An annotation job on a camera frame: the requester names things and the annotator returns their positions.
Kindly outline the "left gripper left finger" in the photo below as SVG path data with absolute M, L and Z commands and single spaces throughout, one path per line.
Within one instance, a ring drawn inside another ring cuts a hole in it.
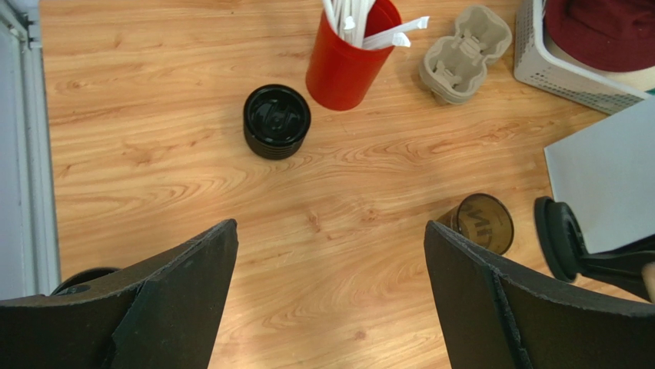
M 238 253 L 222 221 L 127 268 L 1 303 L 3 368 L 206 368 Z

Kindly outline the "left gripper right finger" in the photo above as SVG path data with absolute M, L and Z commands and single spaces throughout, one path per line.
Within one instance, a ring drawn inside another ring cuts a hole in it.
M 424 252 L 453 368 L 652 368 L 654 306 L 566 284 L 430 221 Z

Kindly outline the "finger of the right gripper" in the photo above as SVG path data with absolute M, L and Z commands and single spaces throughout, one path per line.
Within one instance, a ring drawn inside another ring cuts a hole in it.
M 596 281 L 612 284 L 640 298 L 654 302 L 643 281 L 643 270 L 654 262 L 654 236 L 580 258 L 581 274 Z

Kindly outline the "white paper bag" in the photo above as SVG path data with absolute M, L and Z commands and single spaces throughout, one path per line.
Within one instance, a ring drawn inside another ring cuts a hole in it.
M 570 206 L 591 253 L 654 233 L 654 99 L 544 149 L 555 201 Z

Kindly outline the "brown translucent coffee cup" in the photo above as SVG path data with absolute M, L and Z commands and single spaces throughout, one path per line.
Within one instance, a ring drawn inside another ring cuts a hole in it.
M 489 194 L 467 196 L 458 206 L 441 215 L 437 222 L 499 255 L 507 253 L 514 240 L 510 212 Z

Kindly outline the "black coffee cup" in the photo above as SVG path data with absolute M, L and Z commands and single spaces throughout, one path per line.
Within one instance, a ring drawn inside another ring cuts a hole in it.
M 81 271 L 60 283 L 60 285 L 53 290 L 51 296 L 77 294 L 87 291 L 90 288 L 88 286 L 89 282 L 113 274 L 117 271 L 120 271 L 120 268 L 99 267 Z

